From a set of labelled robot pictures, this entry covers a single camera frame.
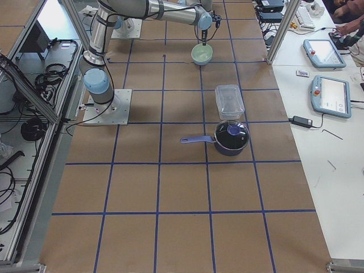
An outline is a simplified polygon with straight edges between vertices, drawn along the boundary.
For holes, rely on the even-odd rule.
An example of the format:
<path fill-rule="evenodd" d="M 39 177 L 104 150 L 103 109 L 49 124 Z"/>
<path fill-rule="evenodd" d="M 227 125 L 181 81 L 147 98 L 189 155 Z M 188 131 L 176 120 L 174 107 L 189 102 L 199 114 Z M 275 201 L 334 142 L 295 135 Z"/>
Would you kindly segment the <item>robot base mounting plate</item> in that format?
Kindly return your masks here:
<path fill-rule="evenodd" d="M 95 104 L 89 95 L 83 122 L 87 126 L 127 125 L 131 105 L 132 89 L 116 89 L 110 106 Z"/>

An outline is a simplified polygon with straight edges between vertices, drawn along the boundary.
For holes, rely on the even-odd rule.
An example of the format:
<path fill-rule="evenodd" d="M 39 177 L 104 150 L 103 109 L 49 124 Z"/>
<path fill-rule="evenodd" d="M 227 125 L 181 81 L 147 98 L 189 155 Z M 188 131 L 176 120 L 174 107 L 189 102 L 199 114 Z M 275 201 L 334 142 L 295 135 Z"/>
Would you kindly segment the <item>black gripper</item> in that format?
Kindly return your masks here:
<path fill-rule="evenodd" d="M 212 40 L 217 32 L 217 30 L 219 29 L 220 27 L 220 24 L 221 24 L 221 16 L 220 15 L 217 15 L 214 11 L 211 15 L 211 19 L 212 19 L 212 23 L 215 24 L 215 30 L 213 32 L 213 34 L 211 35 L 211 37 L 208 37 L 208 29 L 206 30 L 202 30 L 201 31 L 201 41 L 203 43 L 207 43 L 209 42 L 210 40 Z"/>

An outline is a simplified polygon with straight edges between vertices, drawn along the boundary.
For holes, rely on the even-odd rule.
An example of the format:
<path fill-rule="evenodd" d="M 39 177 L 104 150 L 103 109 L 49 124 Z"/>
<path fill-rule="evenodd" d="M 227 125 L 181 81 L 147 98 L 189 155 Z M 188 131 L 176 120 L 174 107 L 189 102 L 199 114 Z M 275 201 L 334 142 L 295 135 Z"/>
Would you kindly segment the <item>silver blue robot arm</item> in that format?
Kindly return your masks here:
<path fill-rule="evenodd" d="M 183 23 L 202 31 L 215 21 L 212 1 L 98 1 L 92 36 L 79 62 L 84 85 L 97 107 L 110 106 L 114 101 L 105 60 L 112 34 L 116 31 L 127 36 L 134 31 L 134 19 Z"/>

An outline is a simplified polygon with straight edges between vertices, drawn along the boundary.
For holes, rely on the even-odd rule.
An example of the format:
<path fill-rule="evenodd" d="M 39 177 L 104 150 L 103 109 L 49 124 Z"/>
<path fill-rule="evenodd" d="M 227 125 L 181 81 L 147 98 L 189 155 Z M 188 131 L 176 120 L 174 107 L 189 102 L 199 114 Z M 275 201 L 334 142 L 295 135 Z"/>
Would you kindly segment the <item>person forearm red sleeve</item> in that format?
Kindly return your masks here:
<path fill-rule="evenodd" d="M 359 29 L 360 22 L 363 19 L 363 14 L 344 14 L 344 15 L 333 15 L 333 20 L 335 22 L 336 31 L 341 35 L 347 35 Z"/>

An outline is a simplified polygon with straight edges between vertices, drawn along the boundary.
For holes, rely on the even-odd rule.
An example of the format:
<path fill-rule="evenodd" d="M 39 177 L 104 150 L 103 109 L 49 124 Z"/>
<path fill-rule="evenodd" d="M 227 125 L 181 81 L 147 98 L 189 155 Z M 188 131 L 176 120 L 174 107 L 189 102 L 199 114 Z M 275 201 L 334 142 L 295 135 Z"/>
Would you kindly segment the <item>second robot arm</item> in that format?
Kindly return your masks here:
<path fill-rule="evenodd" d="M 108 1 L 110 10 L 118 15 L 116 29 L 130 31 L 133 19 L 163 20 L 194 26 L 206 42 L 208 29 L 220 27 L 221 16 L 212 10 L 212 1 Z"/>

